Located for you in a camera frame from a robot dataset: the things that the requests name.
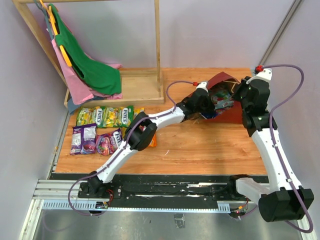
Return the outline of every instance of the green snack bag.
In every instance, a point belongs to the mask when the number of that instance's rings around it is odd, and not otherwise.
[[[102,127],[115,128],[117,127],[116,121],[119,115],[118,107],[106,107],[103,113]]]
[[[95,106],[93,108],[90,124],[96,124],[98,128],[103,127],[103,116],[104,116],[105,108],[106,107],[104,106]]]
[[[76,116],[76,126],[82,126],[89,124],[92,118],[93,109],[82,107]]]
[[[118,110],[118,117],[116,126],[118,128],[127,128],[134,120],[134,106],[120,107]]]

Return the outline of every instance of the clothing rack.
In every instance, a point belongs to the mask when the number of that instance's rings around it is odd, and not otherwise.
[[[70,2],[101,2],[108,0],[43,0],[44,3],[70,3]],[[45,54],[48,56],[52,65],[58,72],[63,82],[67,85],[65,77],[60,68],[60,64],[52,44],[48,41],[46,33],[40,28],[34,15],[27,4],[34,3],[33,0],[12,0],[18,12],[28,25],[29,29],[41,45]],[[165,102],[164,82],[160,65],[160,12],[159,0],[154,0],[155,16],[155,49],[156,49],[156,68],[127,68],[120,69],[122,83],[122,99],[94,100],[85,103],[84,107],[110,106],[121,107],[127,105],[151,105]],[[67,90],[64,105],[70,99],[70,92]]]

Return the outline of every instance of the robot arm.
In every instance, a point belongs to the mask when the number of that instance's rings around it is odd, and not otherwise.
[[[284,173],[273,146],[269,128],[270,114],[266,110],[271,77],[272,72],[269,69],[264,69],[254,77],[246,77],[233,94],[233,99],[241,102],[243,126],[260,152],[270,187],[261,186],[248,175],[234,175],[230,177],[227,191],[234,198],[246,196],[256,203],[266,222],[298,220],[302,219],[304,211],[301,209],[289,182],[293,182],[294,186],[298,188],[307,208],[311,205],[314,195],[311,189],[302,188],[300,181],[293,173],[282,149],[274,119],[272,119],[273,132],[284,164],[289,171],[289,179]],[[186,97],[169,110],[150,115],[141,112],[128,127],[124,140],[117,151],[97,171],[90,173],[90,175],[95,175],[88,180],[90,188],[97,197],[104,193],[106,188],[103,185],[112,181],[119,168],[132,155],[144,150],[149,145],[157,130],[191,119],[196,113],[212,113],[214,109],[215,106],[208,94],[207,82],[202,82],[191,96]]]

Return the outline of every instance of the gray floor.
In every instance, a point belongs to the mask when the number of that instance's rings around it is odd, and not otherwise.
[[[266,223],[259,211],[236,220],[222,213],[186,213],[184,225],[166,212],[106,212],[80,216],[72,210],[44,210],[34,240],[301,240],[284,222]]]

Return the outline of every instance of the white wall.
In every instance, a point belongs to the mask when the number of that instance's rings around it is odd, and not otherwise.
[[[320,1],[306,0],[297,11],[276,46],[268,64],[295,64],[305,73],[298,94],[275,113],[283,148],[304,188],[311,188],[314,202],[311,216],[320,236],[320,30],[317,23]],[[273,70],[270,105],[289,96],[298,86],[300,75],[294,69]]]
[[[163,67],[253,67],[293,0],[160,0]],[[55,4],[83,49],[125,67],[154,67],[154,0]],[[35,10],[43,24],[41,12]]]
[[[66,116],[66,87],[11,1],[0,1],[0,229],[18,239]]]

